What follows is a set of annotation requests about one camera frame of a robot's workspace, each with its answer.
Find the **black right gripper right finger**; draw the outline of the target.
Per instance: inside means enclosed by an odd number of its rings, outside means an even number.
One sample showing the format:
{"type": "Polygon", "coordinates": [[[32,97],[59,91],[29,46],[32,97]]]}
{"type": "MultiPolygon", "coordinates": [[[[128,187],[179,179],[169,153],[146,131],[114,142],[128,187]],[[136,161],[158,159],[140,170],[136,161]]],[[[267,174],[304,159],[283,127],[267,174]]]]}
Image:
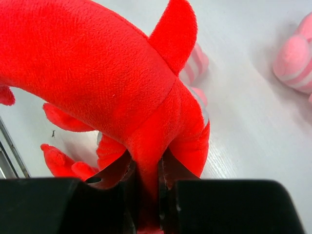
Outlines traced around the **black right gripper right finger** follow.
{"type": "Polygon", "coordinates": [[[167,149],[158,162],[159,226],[165,234],[180,233],[179,181],[199,180],[167,149]]]}

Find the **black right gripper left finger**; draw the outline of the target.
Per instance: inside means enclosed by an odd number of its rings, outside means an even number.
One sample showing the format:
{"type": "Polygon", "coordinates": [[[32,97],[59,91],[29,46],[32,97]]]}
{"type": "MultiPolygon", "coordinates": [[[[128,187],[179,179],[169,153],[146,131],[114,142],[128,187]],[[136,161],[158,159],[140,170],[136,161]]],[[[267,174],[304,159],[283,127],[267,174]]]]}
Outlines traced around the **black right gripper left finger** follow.
{"type": "Polygon", "coordinates": [[[136,163],[129,152],[86,180],[92,234],[137,232],[136,163]]]}

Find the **red whale plush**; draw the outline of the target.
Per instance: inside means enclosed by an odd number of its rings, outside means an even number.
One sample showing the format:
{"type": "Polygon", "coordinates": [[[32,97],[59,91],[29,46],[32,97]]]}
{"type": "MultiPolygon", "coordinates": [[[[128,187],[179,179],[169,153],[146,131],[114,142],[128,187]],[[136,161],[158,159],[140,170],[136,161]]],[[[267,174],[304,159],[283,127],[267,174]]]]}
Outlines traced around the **red whale plush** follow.
{"type": "Polygon", "coordinates": [[[139,179],[138,233],[159,234],[163,153],[196,176],[208,154],[203,98],[178,77],[196,37],[186,0],[169,1],[149,36],[91,0],[3,0],[0,102],[13,105],[11,87],[20,88],[45,101],[56,126],[101,132],[101,169],[128,151],[139,179]]]}

